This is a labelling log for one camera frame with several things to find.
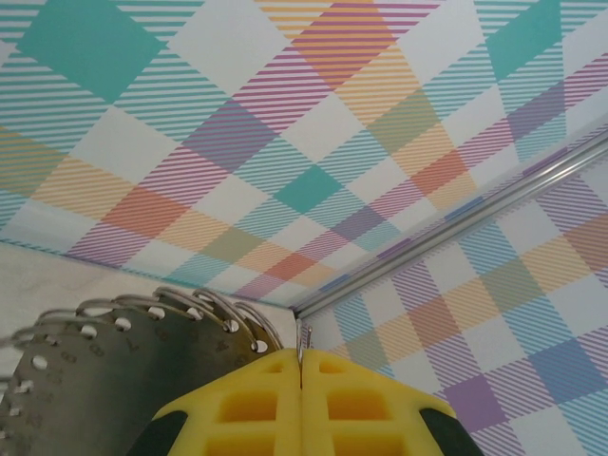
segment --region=teal square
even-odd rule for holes
[[[188,287],[198,287],[230,267],[230,263],[204,254],[194,254],[166,280]]]
[[[365,202],[343,188],[317,205],[306,216],[329,229],[364,207]]]
[[[546,296],[504,312],[503,318],[527,355],[554,347],[573,337]]]
[[[17,49],[114,103],[163,44],[108,0],[48,0]]]
[[[262,239],[270,239],[300,215],[274,198],[266,199],[238,221],[235,228]]]
[[[235,176],[274,195],[313,165],[299,150],[277,137],[240,166]]]
[[[401,232],[392,223],[384,221],[355,239],[354,243],[368,252],[373,252],[399,235]]]
[[[498,81],[561,40],[560,0],[540,0],[485,41]]]
[[[340,182],[314,164],[279,190],[275,198],[305,214],[341,188]]]

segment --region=pink stripe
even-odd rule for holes
[[[386,38],[295,38],[292,43],[356,43],[356,42],[395,41],[392,36]]]
[[[277,60],[289,60],[289,59],[319,59],[319,58],[338,58],[338,57],[376,57],[378,52],[354,52],[354,53],[345,53],[345,52],[336,52],[334,54],[306,54],[306,55],[277,55],[275,59]],[[331,65],[342,64],[342,62],[331,62]],[[314,64],[306,64],[306,65],[323,65],[320,62],[314,62]]]
[[[439,5],[430,5],[427,3],[371,3],[364,5],[361,3],[334,3],[332,8],[360,8],[360,9],[396,9],[396,10],[434,10]]]
[[[344,55],[334,55],[333,57],[344,57]],[[316,67],[326,67],[326,66],[331,66],[333,71],[344,71],[344,68],[338,68],[336,69],[334,66],[335,65],[362,65],[362,64],[367,64],[368,60],[349,60],[349,61],[341,61],[341,62],[314,62],[313,64],[310,64],[308,62],[276,62],[276,63],[270,63],[267,64],[266,67],[270,68],[270,67],[310,67],[311,65],[315,66],[315,70],[318,71],[318,69],[316,69]]]
[[[427,17],[427,12],[341,12],[328,11],[324,17]]]
[[[268,137],[274,136],[269,131],[259,133],[257,135],[246,135],[246,136],[238,135],[238,136],[220,136],[220,137],[213,137],[211,135],[206,135],[205,133],[206,133],[206,131],[203,131],[201,133],[195,133],[195,134],[191,135],[187,140],[188,144],[199,143],[200,141],[198,141],[198,140],[202,140],[207,144],[224,144],[225,141],[228,139],[231,139],[233,141],[238,141],[239,143],[255,143],[256,141],[252,141],[252,140],[254,140],[256,138],[268,139]]]
[[[304,107],[304,108],[299,108],[299,109],[256,109],[256,116],[259,115],[264,115],[264,114],[284,114],[284,113],[290,113],[290,112],[299,112],[299,113],[303,113],[303,112],[308,112],[310,109],[308,107]]]
[[[325,84],[325,83],[246,85],[241,90],[260,90],[261,88],[290,88],[290,87],[313,87],[313,86],[324,86],[328,90],[330,90],[330,88],[327,87],[327,84]]]
[[[320,26],[329,26],[329,27],[340,27],[340,26],[400,26],[400,27],[408,27],[415,26],[418,24],[418,21],[383,21],[383,22],[366,22],[366,21],[348,21],[348,22],[320,22],[318,25]]]
[[[302,51],[302,50],[347,50],[347,49],[386,49],[387,45],[380,46],[365,46],[365,45],[350,45],[350,46],[297,46],[297,47],[285,47],[283,52],[285,51]]]
[[[187,182],[196,182],[201,183],[205,181],[209,181],[211,178],[215,178],[215,180],[219,180],[225,176],[225,172],[223,175],[220,173],[216,174],[206,174],[201,173],[200,170],[195,171],[176,171],[174,173],[167,173],[162,177],[155,177],[154,179],[146,179],[142,182],[142,186],[146,188],[167,188],[168,186],[178,187]]]
[[[319,23],[320,25],[326,25],[326,23],[322,22]],[[374,34],[374,33],[386,33],[389,34],[390,32],[392,33],[407,33],[409,31],[409,28],[407,29],[403,29],[403,30],[305,30],[302,35],[306,36],[306,35],[348,35],[348,34],[353,34],[353,35],[359,35],[359,34]]]
[[[312,74],[310,76],[294,76],[294,77],[289,77],[289,78],[254,78],[254,79],[250,79],[248,84],[284,83],[287,81],[307,81],[309,79],[323,81],[323,78],[321,76],[319,76],[318,74]]]
[[[349,242],[346,239],[333,231],[326,231],[297,252],[305,257],[319,261],[348,243]]]
[[[328,88],[315,88],[312,90],[278,90],[277,92],[254,92],[254,93],[241,93],[239,92],[238,96],[240,97],[259,97],[260,95],[292,95],[292,94],[300,94],[300,93],[330,93],[331,90]]]
[[[310,100],[309,102],[302,102],[302,103],[279,103],[279,104],[247,104],[247,109],[249,109],[252,112],[260,112],[260,109],[263,108],[268,108],[268,109],[273,109],[275,107],[298,107],[298,106],[305,106],[305,109],[303,110],[309,110],[311,106],[316,105],[318,102],[320,102],[323,98],[318,98],[316,100]]]
[[[301,96],[301,97],[278,97],[278,98],[272,98],[272,99],[267,99],[267,98],[259,98],[259,99],[248,99],[248,100],[238,100],[243,106],[246,106],[248,109],[252,106],[252,103],[264,103],[264,104],[256,104],[255,107],[272,107],[271,105],[268,105],[267,103],[279,103],[279,102],[294,102],[294,101],[298,101],[298,100],[309,100],[308,102],[302,102],[302,103],[293,103],[293,104],[277,104],[276,106],[282,106],[282,105],[286,105],[286,106],[300,106],[300,105],[308,105],[310,103],[316,104],[318,103],[318,101],[320,101],[321,99],[325,98],[327,95],[326,94],[322,94],[322,95],[305,95],[305,96]]]
[[[281,114],[281,115],[278,115],[278,116],[260,116],[259,113],[256,113],[256,116],[261,121],[271,121],[272,119],[284,119],[284,120],[286,120],[286,119],[298,119],[298,118],[302,117],[302,113],[289,114],[289,115]]]
[[[251,151],[250,144],[249,144],[249,146],[247,146],[247,144],[245,144],[245,146],[242,145],[240,147],[237,147],[237,146],[231,145],[230,143],[227,142],[226,144],[223,144],[223,145],[225,145],[225,147],[214,147],[213,150],[206,150],[206,152],[207,153],[209,153],[209,152],[213,152],[213,153],[232,152],[233,154],[236,154],[237,152]]]
[[[199,145],[199,146],[205,146],[205,150],[207,152],[217,152],[220,150],[232,150],[233,152],[237,152],[237,151],[242,151],[242,150],[251,150],[251,146],[253,144],[256,144],[256,145],[262,144],[262,146],[263,146],[263,145],[266,145],[267,143],[268,143],[268,141],[257,141],[257,142],[226,141],[226,142],[220,142],[213,147],[208,147],[209,143],[207,141],[203,140],[203,141],[196,141],[196,142],[188,141],[188,146],[191,147],[195,151],[199,149],[197,147],[197,145]]]
[[[285,66],[283,64],[280,65],[275,65],[275,67],[288,67]],[[361,69],[359,67],[347,67],[347,68],[339,68],[339,71],[357,71],[358,69]],[[335,69],[332,68],[316,68],[316,69],[307,69],[307,70],[302,70],[302,69],[274,69],[274,70],[262,70],[259,71],[257,73],[257,76],[259,76],[260,74],[302,74],[302,73],[323,73],[323,72],[330,72],[330,71],[336,71]]]

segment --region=silver edge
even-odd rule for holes
[[[301,299],[292,307],[295,315],[298,318],[304,318],[333,303],[342,301],[373,281],[392,275],[399,269],[415,263],[439,245],[461,238],[486,225],[497,214],[546,192],[607,155],[608,132],[603,132],[546,167],[518,180],[496,195],[420,236],[404,247],[403,251],[397,251],[378,261],[369,269],[354,274],[328,293],[317,298]]]

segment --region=plaid pattern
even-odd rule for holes
[[[314,346],[448,400],[488,456],[604,454],[607,172],[314,314]]]
[[[0,0],[0,239],[285,303],[605,115],[606,7]]]

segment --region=metal coil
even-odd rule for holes
[[[184,306],[178,309],[164,301],[174,301]],[[36,322],[15,331],[8,337],[0,338],[0,349],[14,347],[24,351],[32,342],[41,340],[57,345],[63,337],[81,336],[93,338],[99,325],[115,326],[118,331],[128,331],[130,321],[127,318],[115,317],[114,310],[130,310],[161,319],[165,313],[172,313],[190,320],[208,318],[220,325],[226,332],[243,331],[251,341],[251,350],[265,352],[268,346],[260,340],[263,330],[266,340],[275,350],[283,348],[280,337],[272,323],[251,305],[244,302],[230,302],[225,296],[206,289],[197,289],[192,294],[184,293],[169,287],[159,287],[152,296],[139,294],[121,294],[113,299],[96,298],[82,302],[76,309],[52,309],[41,313]],[[8,390],[10,377],[0,377],[0,399],[2,394],[23,394],[29,391],[28,381],[17,378],[16,388]],[[20,413],[9,402],[9,416]],[[0,426],[0,441],[10,438],[10,430]]]

